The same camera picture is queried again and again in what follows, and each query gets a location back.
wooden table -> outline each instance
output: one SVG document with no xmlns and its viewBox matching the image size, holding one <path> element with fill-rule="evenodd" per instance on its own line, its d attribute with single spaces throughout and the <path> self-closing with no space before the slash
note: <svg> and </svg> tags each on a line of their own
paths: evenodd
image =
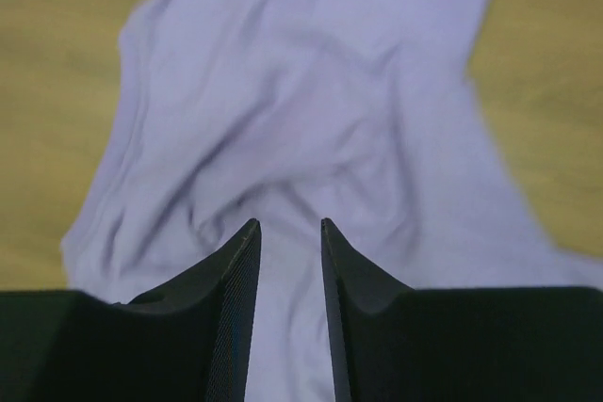
<svg viewBox="0 0 603 402">
<path fill-rule="evenodd" d="M 106 145 L 139 0 L 0 0 L 0 289 L 64 284 L 58 242 Z M 494 0 L 472 72 L 539 218 L 603 256 L 603 0 Z"/>
</svg>

lavender fabric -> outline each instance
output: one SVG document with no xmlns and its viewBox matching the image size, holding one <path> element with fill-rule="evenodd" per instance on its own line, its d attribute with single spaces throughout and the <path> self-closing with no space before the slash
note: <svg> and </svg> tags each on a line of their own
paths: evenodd
<svg viewBox="0 0 603 402">
<path fill-rule="evenodd" d="M 588 284 L 482 123 L 488 0 L 147 0 L 106 155 L 63 240 L 70 286 L 127 302 L 248 218 L 263 246 L 247 400 L 333 402 L 319 223 L 414 287 Z"/>
</svg>

wrinkled fabric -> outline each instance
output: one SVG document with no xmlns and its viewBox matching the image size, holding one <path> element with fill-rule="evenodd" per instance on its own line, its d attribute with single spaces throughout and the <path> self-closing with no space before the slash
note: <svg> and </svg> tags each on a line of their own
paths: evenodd
<svg viewBox="0 0 603 402">
<path fill-rule="evenodd" d="M 70 286 L 127 302 L 250 217 L 263 230 L 247 400 L 333 402 L 320 220 L 416 287 L 587 284 L 482 122 L 488 0 L 148 0 L 125 26 L 106 154 L 63 240 Z"/>
</svg>

garment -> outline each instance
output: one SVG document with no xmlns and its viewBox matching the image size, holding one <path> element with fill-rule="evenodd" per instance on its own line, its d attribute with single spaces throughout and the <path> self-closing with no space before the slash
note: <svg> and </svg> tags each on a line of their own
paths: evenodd
<svg viewBox="0 0 603 402">
<path fill-rule="evenodd" d="M 71 287 L 127 302 L 250 217 L 263 230 L 247 400 L 332 402 L 320 220 L 406 284 L 588 284 L 482 123 L 465 66 L 488 0 L 148 0 L 82 212 Z"/>
</svg>

cloth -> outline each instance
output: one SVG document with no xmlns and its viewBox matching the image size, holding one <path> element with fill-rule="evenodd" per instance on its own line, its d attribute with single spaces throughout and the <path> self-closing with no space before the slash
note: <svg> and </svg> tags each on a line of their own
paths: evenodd
<svg viewBox="0 0 603 402">
<path fill-rule="evenodd" d="M 247 400 L 333 402 L 320 220 L 415 288 L 587 284 L 507 174 L 465 66 L 488 0 L 147 0 L 120 37 L 106 154 L 63 240 L 127 302 L 250 217 Z"/>
</svg>

